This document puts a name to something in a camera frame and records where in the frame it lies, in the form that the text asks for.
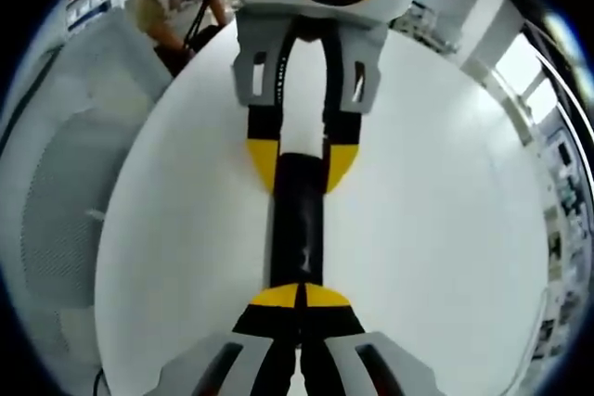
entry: white table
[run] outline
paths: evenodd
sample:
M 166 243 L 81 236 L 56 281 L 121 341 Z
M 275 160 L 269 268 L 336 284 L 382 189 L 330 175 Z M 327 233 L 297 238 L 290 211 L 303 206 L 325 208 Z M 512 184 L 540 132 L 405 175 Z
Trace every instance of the white table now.
M 263 286 L 269 198 L 245 148 L 235 37 L 228 26 L 172 84 L 114 190 L 96 283 L 114 396 L 152 389 Z M 324 68 L 319 45 L 295 46 L 286 149 L 319 153 Z M 499 104 L 446 60 L 391 33 L 381 71 L 359 156 L 327 198 L 326 284 L 368 331 L 432 366 L 446 394 L 498 395 L 547 284 L 532 166 Z

